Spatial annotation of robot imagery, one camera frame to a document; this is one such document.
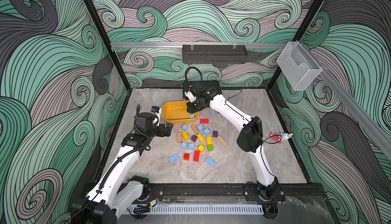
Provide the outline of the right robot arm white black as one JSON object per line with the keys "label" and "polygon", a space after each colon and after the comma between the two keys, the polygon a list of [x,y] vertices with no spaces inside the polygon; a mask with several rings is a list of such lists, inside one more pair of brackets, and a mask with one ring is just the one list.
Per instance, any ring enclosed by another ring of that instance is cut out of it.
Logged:
{"label": "right robot arm white black", "polygon": [[262,121],[259,117],[251,117],[239,110],[225,98],[221,91],[214,87],[204,88],[201,84],[203,76],[196,67],[185,70],[185,81],[188,82],[188,73],[195,70],[200,75],[200,81],[190,84],[184,92],[189,99],[186,111],[190,114],[210,108],[227,119],[239,131],[237,144],[244,152],[248,153],[256,172],[259,196],[264,201],[273,203],[284,202],[285,195],[282,193],[278,177],[275,176],[268,164],[264,152]]}

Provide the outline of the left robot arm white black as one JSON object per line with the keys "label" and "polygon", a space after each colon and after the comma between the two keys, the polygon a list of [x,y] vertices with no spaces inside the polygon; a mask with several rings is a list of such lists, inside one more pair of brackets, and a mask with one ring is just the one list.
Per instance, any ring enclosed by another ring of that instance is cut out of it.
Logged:
{"label": "left robot arm white black", "polygon": [[142,113],[138,105],[133,129],[127,134],[117,156],[98,183],[71,205],[69,224],[115,224],[137,199],[149,196],[149,180],[135,176],[122,187],[128,172],[149,147],[154,137],[169,137],[173,124],[161,124],[162,108],[154,106]]}

